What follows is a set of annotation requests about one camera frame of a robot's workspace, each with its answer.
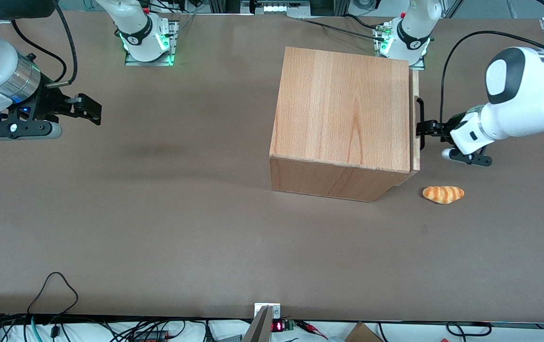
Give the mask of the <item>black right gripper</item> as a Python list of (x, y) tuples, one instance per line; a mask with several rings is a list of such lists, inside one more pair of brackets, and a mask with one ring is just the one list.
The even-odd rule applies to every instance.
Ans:
[(102, 106), (96, 100), (83, 93), (76, 97), (64, 95), (60, 89), (39, 87), (38, 90), (26, 100), (18, 104), (12, 104), (8, 108), (4, 119), (14, 116), (29, 120), (46, 120), (58, 122), (59, 115), (72, 118), (85, 117), (95, 125), (101, 125)]

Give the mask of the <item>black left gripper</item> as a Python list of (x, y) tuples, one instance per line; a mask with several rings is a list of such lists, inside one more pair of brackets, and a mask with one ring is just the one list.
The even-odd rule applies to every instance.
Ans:
[(437, 121), (422, 121), (421, 123), (417, 123), (417, 133), (418, 136), (431, 136), (431, 137), (441, 137), (441, 142), (452, 142), (453, 138), (450, 135), (450, 132), (456, 128), (456, 126), (460, 125), (460, 122), (462, 121), (463, 117), (465, 117), (467, 113), (462, 112), (459, 114), (455, 114), (446, 123), (442, 124), (442, 133), (439, 132), (440, 130), (440, 124)]

